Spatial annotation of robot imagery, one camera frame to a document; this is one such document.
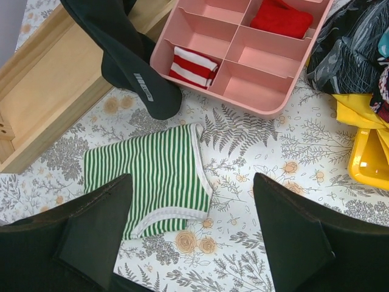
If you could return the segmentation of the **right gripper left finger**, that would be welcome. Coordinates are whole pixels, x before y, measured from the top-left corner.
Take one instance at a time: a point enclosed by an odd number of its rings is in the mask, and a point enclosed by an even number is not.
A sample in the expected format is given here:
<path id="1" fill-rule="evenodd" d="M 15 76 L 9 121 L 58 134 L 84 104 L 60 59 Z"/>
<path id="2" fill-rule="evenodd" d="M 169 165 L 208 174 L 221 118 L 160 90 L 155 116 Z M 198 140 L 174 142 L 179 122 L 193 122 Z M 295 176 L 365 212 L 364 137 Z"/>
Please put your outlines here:
<path id="1" fill-rule="evenodd" d="M 121 175 L 1 226 L 1 291 L 110 291 L 132 189 Z"/>

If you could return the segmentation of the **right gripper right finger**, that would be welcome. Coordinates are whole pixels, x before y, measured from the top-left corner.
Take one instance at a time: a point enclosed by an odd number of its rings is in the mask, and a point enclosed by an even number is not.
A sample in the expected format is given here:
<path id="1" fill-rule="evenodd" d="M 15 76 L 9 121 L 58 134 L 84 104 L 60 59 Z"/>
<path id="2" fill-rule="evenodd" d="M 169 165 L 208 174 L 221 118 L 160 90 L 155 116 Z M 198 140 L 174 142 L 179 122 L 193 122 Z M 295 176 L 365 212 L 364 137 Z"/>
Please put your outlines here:
<path id="1" fill-rule="evenodd" d="M 276 291 L 388 291 L 388 228 L 336 212 L 262 173 L 253 181 Z"/>

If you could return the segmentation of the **green white striped shorts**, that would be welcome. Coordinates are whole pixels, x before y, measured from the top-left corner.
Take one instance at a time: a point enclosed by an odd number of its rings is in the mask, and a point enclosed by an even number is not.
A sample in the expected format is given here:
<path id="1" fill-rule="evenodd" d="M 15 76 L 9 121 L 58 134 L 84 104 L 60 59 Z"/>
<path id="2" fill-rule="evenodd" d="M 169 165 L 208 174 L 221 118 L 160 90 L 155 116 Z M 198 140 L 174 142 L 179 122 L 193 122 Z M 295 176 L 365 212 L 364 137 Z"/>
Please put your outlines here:
<path id="1" fill-rule="evenodd" d="M 205 220 L 213 189 L 202 165 L 199 123 L 90 149 L 84 153 L 84 191 L 123 174 L 133 179 L 133 201 L 123 239 L 134 240 L 185 229 Z"/>

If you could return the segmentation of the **dark navy shorts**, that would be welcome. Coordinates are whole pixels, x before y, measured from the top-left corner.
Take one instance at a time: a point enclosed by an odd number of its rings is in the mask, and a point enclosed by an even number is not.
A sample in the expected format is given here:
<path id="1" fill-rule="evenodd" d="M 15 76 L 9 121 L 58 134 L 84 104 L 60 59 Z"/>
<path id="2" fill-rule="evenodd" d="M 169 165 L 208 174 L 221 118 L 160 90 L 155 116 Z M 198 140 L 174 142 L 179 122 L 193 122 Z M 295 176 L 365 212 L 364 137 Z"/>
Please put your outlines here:
<path id="1" fill-rule="evenodd" d="M 135 1 L 67 0 L 62 5 L 102 49 L 101 72 L 108 83 L 137 93 L 154 119 L 167 120 L 179 112 L 181 90 L 150 66 L 155 42 L 128 19 Z"/>

